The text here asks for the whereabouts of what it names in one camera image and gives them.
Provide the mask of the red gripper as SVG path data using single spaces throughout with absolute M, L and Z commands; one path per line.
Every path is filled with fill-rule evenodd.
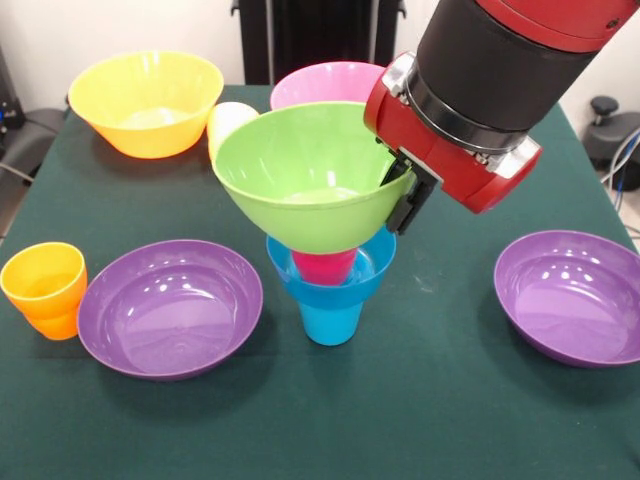
M 380 186 L 410 171 L 416 177 L 386 221 L 387 230 L 398 235 L 438 185 L 474 213 L 490 210 L 529 174 L 542 153 L 525 131 L 499 131 L 447 105 L 421 77 L 413 52 L 398 56 L 378 78 L 363 120 L 395 157 Z

